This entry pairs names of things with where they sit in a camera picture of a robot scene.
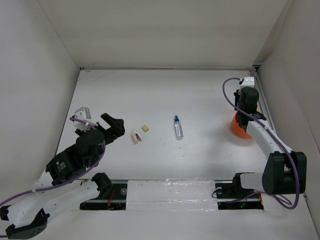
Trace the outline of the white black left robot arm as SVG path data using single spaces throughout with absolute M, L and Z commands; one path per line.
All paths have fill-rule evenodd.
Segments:
M 123 119 L 107 113 L 100 116 L 108 125 L 105 129 L 90 117 L 74 114 L 78 135 L 75 143 L 56 154 L 46 165 L 31 190 L 18 193 L 0 204 L 0 219 L 9 222 L 1 238 L 29 240 L 43 232 L 58 215 L 95 198 L 112 198 L 114 185 L 104 172 L 95 174 L 77 188 L 55 196 L 66 185 L 77 181 L 97 167 L 106 146 L 125 134 Z

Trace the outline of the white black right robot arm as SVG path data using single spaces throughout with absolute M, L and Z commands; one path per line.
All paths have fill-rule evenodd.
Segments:
M 307 156 L 284 144 L 270 128 L 258 112 L 259 92 L 254 87 L 242 87 L 234 95 L 237 125 L 255 140 L 267 158 L 261 177 L 263 190 L 268 195 L 304 193 Z

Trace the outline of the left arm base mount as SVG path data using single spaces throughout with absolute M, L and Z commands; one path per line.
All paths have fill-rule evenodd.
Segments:
M 97 184 L 98 197 L 86 200 L 79 205 L 83 211 L 124 211 L 127 205 L 128 181 L 110 180 L 105 173 L 92 177 Z

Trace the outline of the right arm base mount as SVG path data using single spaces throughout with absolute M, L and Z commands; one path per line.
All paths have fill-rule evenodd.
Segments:
M 261 194 L 254 189 L 243 188 L 241 174 L 236 173 L 232 180 L 216 180 L 211 197 L 217 200 L 218 210 L 264 210 Z

